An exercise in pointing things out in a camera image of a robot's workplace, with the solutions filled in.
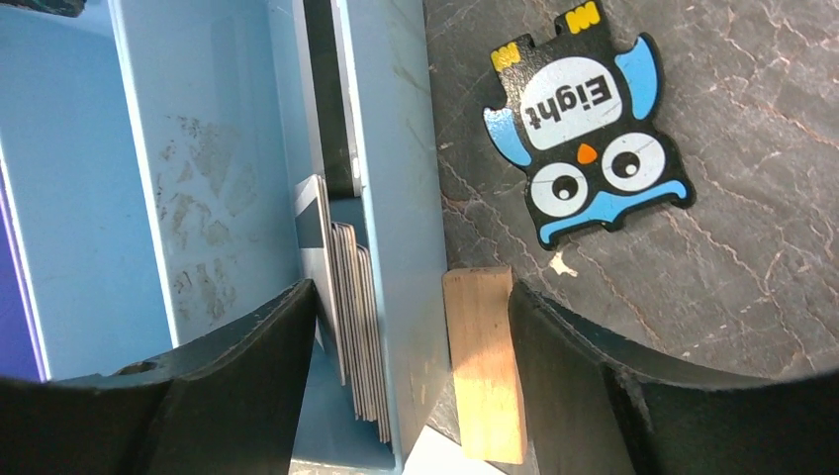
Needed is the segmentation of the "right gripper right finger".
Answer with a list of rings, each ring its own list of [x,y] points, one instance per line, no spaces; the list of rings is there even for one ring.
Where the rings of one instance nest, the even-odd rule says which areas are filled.
[[[670,356],[518,281],[510,327],[544,474],[834,474],[838,374],[771,380]]]

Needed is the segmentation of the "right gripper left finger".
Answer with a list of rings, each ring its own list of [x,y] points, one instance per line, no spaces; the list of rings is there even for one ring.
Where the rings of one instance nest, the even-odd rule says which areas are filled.
[[[317,292],[112,375],[1,381],[5,474],[284,474],[310,369]]]

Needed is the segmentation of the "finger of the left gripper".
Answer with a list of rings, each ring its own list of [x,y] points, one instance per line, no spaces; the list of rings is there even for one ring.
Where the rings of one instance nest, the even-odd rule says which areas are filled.
[[[68,18],[77,18],[85,9],[86,0],[1,0],[13,8]]]

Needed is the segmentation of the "blue three-compartment organizer tray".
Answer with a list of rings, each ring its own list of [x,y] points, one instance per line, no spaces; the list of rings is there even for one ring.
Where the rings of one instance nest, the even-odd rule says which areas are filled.
[[[317,324],[295,212],[318,150],[302,2],[1,5],[1,308],[21,306],[37,370],[2,379],[112,375],[302,280]],[[371,253],[392,440],[355,417],[315,327],[289,470],[400,474],[450,370],[424,6],[335,2],[362,191],[332,215]]]

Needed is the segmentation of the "stack of credit cards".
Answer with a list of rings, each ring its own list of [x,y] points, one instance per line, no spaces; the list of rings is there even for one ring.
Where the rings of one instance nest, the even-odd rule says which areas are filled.
[[[345,48],[335,1],[302,2],[318,127],[313,173],[295,188],[298,245],[305,277],[320,298],[316,340],[335,359],[354,415],[392,440],[370,250],[333,212],[358,203],[362,184]]]

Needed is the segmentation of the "silver magnetic stripe card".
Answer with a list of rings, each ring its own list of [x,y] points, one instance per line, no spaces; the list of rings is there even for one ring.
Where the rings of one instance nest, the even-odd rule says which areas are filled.
[[[404,475],[504,475],[490,463],[467,458],[462,447],[430,426],[424,426],[405,462]]]

